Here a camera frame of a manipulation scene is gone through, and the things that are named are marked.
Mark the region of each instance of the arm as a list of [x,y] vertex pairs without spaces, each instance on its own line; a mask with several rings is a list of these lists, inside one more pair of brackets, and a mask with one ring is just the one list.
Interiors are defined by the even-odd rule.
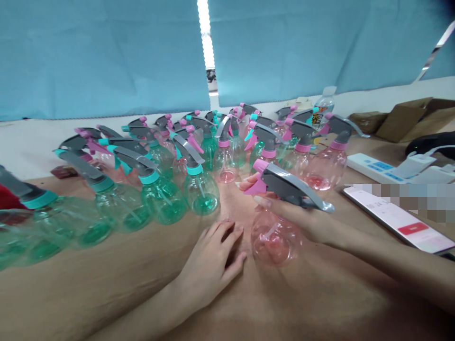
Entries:
[[234,243],[243,233],[239,227],[221,242],[233,228],[234,222],[223,221],[205,230],[173,282],[88,340],[157,340],[208,306],[243,269],[245,252],[225,268]]
[[[256,176],[238,184],[245,191]],[[303,209],[273,197],[255,197],[263,207],[299,226],[314,241],[346,251],[455,315],[455,264],[436,255],[335,222],[326,213]]]

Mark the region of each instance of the white wall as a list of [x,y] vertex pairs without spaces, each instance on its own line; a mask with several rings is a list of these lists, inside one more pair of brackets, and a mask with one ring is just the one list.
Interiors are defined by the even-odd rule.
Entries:
[[[399,87],[340,94],[335,98],[334,112],[342,116],[348,116],[353,112],[390,112],[397,103],[422,97],[455,99],[455,76],[419,81]],[[318,98],[319,96],[310,97],[313,103]],[[230,109],[220,108],[217,96],[210,97],[210,101],[212,110],[227,112]],[[263,103],[256,106],[268,116],[282,108],[286,102]],[[149,115],[149,122],[154,122],[153,116],[158,117],[158,115]],[[177,119],[183,115],[184,113],[179,113],[173,116]],[[51,169],[64,164],[52,150],[56,149],[63,140],[74,135],[74,128],[95,127],[97,124],[102,124],[121,132],[121,126],[134,118],[31,119],[0,123],[0,164],[22,180],[50,176]]]

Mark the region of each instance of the red button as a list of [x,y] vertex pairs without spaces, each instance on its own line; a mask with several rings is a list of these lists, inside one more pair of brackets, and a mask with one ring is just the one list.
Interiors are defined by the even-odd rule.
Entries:
[[426,230],[428,228],[429,228],[428,225],[426,225],[424,223],[421,223],[421,222],[418,222],[418,223],[411,224],[411,225],[408,225],[408,226],[400,227],[398,229],[398,231],[400,231],[404,235],[410,235],[410,234],[413,234],[415,232]]

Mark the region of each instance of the hand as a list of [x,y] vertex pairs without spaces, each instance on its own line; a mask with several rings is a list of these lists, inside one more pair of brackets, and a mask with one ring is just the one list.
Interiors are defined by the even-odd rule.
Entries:
[[[245,181],[238,183],[241,191],[246,191],[257,181],[256,174],[248,177]],[[302,208],[286,201],[277,199],[274,193],[267,193],[265,196],[253,198],[258,206],[256,212],[266,208],[287,221],[296,224],[303,231],[305,237],[313,242],[327,245],[335,245],[343,240],[344,229],[349,226],[342,226],[340,223],[333,224],[329,214],[312,209]]]
[[224,220],[204,230],[172,283],[191,314],[208,306],[243,269],[246,252],[240,253],[226,268],[232,247],[243,234],[243,227],[238,227],[223,240],[234,225],[233,221]]

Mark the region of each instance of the white charger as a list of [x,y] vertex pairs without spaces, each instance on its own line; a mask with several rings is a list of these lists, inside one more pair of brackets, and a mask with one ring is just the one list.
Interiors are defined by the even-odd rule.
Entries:
[[436,158],[431,157],[430,155],[434,154],[438,149],[442,148],[450,148],[453,147],[455,148],[455,145],[445,145],[445,146],[440,146],[433,148],[426,152],[425,154],[417,154],[417,152],[412,152],[408,155],[405,161],[403,161],[398,167],[395,169],[391,170],[390,173],[393,175],[399,177],[399,178],[404,178],[408,179],[410,177],[413,177],[420,172],[422,172],[426,167],[431,165],[434,161],[436,161]]

